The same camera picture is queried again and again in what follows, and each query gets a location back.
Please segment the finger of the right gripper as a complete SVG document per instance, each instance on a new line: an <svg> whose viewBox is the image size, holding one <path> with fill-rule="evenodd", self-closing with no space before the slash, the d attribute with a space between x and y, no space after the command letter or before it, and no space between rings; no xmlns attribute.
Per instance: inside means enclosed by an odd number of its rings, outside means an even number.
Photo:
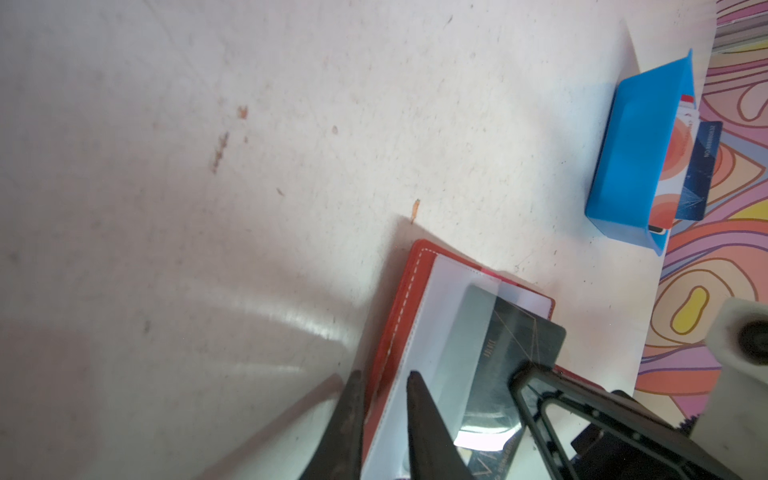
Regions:
<svg viewBox="0 0 768 480"><path fill-rule="evenodd" d="M736 479L738 475L638 402L529 363L509 391L552 479ZM587 422L566 452L548 411Z"/></svg>

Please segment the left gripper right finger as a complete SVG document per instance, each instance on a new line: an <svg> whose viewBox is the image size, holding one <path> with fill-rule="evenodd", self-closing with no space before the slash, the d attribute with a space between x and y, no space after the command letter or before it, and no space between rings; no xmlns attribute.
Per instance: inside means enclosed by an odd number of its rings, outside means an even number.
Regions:
<svg viewBox="0 0 768 480"><path fill-rule="evenodd" d="M472 480L418 371L407 379L410 475L415 480Z"/></svg>

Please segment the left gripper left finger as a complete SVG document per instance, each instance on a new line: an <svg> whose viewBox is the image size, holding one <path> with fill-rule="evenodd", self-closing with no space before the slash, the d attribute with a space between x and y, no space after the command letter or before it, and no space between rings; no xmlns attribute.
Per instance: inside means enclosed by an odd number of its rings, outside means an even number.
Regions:
<svg viewBox="0 0 768 480"><path fill-rule="evenodd" d="M359 479L364 419L365 379L361 370L355 370L350 374L318 447L299 479Z"/></svg>

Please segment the dark grey credit card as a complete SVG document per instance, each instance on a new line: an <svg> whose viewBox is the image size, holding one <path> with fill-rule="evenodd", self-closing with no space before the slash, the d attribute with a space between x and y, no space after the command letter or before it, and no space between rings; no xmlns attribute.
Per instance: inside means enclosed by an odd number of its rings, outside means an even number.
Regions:
<svg viewBox="0 0 768 480"><path fill-rule="evenodd" d="M470 286L459 305L430 392L475 479L504 479L524 427L509 390L533 363L552 368L566 331L546 318Z"/></svg>

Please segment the red leather card holder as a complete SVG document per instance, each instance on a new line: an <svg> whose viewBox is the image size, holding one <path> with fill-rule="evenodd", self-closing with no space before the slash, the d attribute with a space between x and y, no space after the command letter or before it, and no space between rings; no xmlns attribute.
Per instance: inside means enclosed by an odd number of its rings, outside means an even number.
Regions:
<svg viewBox="0 0 768 480"><path fill-rule="evenodd" d="M428 240L416 241L366 387L363 478L411 478L407 453L407 377L411 371L418 371L430 392L459 305L472 285L552 322L554 299Z"/></svg>

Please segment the blue credit card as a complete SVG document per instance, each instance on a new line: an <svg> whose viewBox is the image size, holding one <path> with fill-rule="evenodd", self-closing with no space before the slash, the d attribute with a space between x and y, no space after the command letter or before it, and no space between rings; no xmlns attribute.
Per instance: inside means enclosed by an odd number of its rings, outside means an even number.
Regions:
<svg viewBox="0 0 768 480"><path fill-rule="evenodd" d="M722 129L721 121L702 121L699 124L678 203L677 220L699 221L705 215Z"/></svg>

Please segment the blue plastic card tray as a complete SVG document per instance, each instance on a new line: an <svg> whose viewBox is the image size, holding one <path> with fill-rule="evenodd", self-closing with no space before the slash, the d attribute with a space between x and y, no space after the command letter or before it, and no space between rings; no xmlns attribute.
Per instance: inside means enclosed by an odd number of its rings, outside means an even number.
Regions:
<svg viewBox="0 0 768 480"><path fill-rule="evenodd" d="M585 207L605 236L663 254L671 227L652 207L685 98L695 99L692 52L619 82Z"/></svg>

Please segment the stack of credit cards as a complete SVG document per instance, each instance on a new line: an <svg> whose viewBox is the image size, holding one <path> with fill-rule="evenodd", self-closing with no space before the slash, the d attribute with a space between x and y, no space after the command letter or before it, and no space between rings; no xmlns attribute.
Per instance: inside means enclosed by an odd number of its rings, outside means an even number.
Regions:
<svg viewBox="0 0 768 480"><path fill-rule="evenodd" d="M653 234L665 233L674 224L699 123L695 99L682 95L651 206L648 228Z"/></svg>

